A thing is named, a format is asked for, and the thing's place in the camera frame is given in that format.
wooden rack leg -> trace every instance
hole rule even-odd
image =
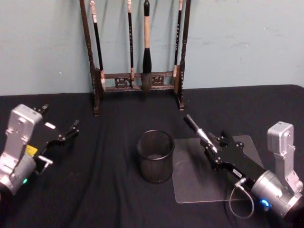
[[[189,20],[190,20],[190,8],[191,8],[191,0],[187,0],[186,3],[186,11],[185,11],[185,21],[184,21],[184,31],[182,37],[182,49],[181,49],[181,61],[180,61],[180,72],[178,74],[179,78],[179,86],[178,86],[178,105],[179,110],[184,110],[184,74],[185,74],[185,57],[186,57],[186,46],[188,40],[188,31],[189,31]]]
[[[85,41],[86,41],[85,43],[86,43],[86,48],[87,48],[87,54],[88,54],[89,62],[90,62],[90,74],[91,74],[93,94],[94,94],[93,113],[94,113],[94,116],[98,116],[100,98],[102,96],[102,94],[101,94],[102,90],[100,89],[100,83],[99,83],[99,81],[100,81],[99,70],[96,69],[96,67],[94,65],[89,25],[87,23],[87,17],[86,17],[86,11],[85,11],[86,10],[85,2],[84,2],[84,0],[79,0],[79,2],[80,2],[81,18],[82,18],[82,23],[83,23],[84,32],[85,32]]]
[[[174,93],[176,94],[176,96],[179,93],[179,86],[180,86],[180,65],[176,67],[176,78],[174,80]]]

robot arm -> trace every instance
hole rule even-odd
[[[78,135],[79,121],[65,134],[50,123],[43,123],[42,115],[47,109],[47,104],[38,110],[20,104],[11,111],[7,140],[0,156],[0,192],[15,195],[36,169],[37,162],[44,163],[40,173],[53,163],[43,156],[48,147],[64,145]]]
[[[215,153],[215,144],[205,133],[200,134],[203,130],[189,115],[185,117],[185,121],[201,138],[212,168],[231,172],[239,179],[236,187],[243,185],[261,200],[265,210],[271,209],[286,220],[293,220],[304,211],[304,197],[300,193],[303,183],[294,171],[294,127],[291,124],[278,122],[268,130],[268,149],[274,153],[276,162],[273,174],[244,155],[242,142],[235,142],[225,134],[214,137],[220,145]]]

brush holder rack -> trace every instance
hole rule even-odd
[[[132,91],[141,91],[142,88],[139,85],[131,86],[131,73],[120,73],[120,74],[105,74],[105,79],[114,79],[115,86],[106,86],[105,91],[102,88],[100,75],[101,71],[99,68],[95,67],[93,60],[92,44],[90,39],[89,26],[87,22],[87,14],[85,8],[85,0],[80,1],[80,9],[82,22],[85,33],[85,43],[88,51],[88,58],[90,63],[90,75],[92,79],[93,86],[93,95],[94,95],[94,107],[93,114],[98,116],[100,114],[100,102],[103,99],[104,93],[112,92],[132,92]],[[183,37],[182,37],[182,49],[181,49],[181,61],[177,66],[177,74],[175,79],[172,79],[172,84],[164,84],[165,77],[173,77],[173,71],[166,72],[152,72],[152,86],[151,90],[172,90],[176,96],[176,101],[179,110],[184,110],[184,98],[183,98],[183,82],[184,82],[184,73],[185,73],[185,56],[186,56],[186,45],[188,39],[188,30],[189,30],[189,19],[190,19],[190,6],[191,0],[185,0],[186,9],[185,9],[185,18],[184,18],[184,27],[183,27]],[[141,73],[135,73],[134,78],[141,78]]]

light blue wall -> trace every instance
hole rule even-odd
[[[129,72],[126,0],[95,1],[104,70]],[[150,3],[152,70],[172,70],[178,0]],[[133,0],[133,38],[140,72],[143,0]],[[192,0],[185,88],[304,86],[303,76],[303,0]],[[1,0],[0,78],[0,95],[91,91],[79,1]]]

black tablecloth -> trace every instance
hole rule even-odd
[[[304,89],[294,85],[254,86],[185,91],[186,110],[178,111],[169,92],[106,94],[101,115],[92,115],[91,94],[0,97],[0,150],[11,109],[50,105],[44,120],[65,130],[79,119],[75,143],[45,156],[54,164],[32,176],[13,200],[2,224],[21,227],[232,228],[291,227],[256,206],[248,220],[236,219],[226,203],[178,204],[170,178],[162,184],[144,181],[136,167],[136,139],[150,129],[173,138],[194,138],[183,121],[191,114],[206,132],[252,137],[265,167],[274,171],[266,133],[278,121],[292,123],[296,146],[294,168],[304,180]]]

